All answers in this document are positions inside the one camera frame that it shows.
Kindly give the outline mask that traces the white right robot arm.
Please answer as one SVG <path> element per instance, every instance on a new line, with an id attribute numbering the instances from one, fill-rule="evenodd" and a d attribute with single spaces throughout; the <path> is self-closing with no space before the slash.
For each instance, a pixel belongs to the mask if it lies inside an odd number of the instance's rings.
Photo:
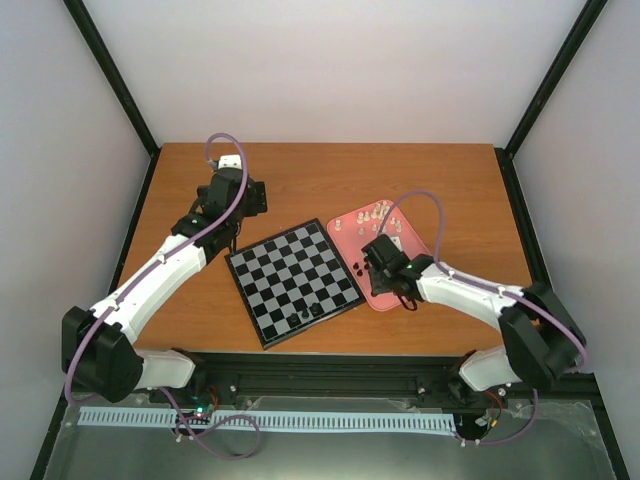
<path id="1" fill-rule="evenodd" d="M 408 308 L 438 304 L 495 329 L 502 344 L 465 357 L 450 389 L 486 391 L 524 383 L 547 391 L 586 362 L 586 339 L 553 289 L 505 285 L 462 273 L 435 255 L 410 258 L 388 235 L 362 248 L 369 271 Z"/>

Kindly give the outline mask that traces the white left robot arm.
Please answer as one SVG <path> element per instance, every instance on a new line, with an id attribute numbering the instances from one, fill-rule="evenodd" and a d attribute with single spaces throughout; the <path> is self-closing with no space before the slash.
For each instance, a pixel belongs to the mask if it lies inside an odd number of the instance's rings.
<path id="1" fill-rule="evenodd" d="M 222 250 L 232 249 L 242 222 L 266 212 L 263 182 L 239 167 L 221 167 L 197 189 L 189 212 L 159 250 L 118 289 L 90 309 L 71 308 L 62 320 L 65 384 L 78 383 L 110 402 L 135 390 L 173 388 L 186 402 L 201 400 L 208 378 L 184 350 L 134 345 L 159 308 Z"/>

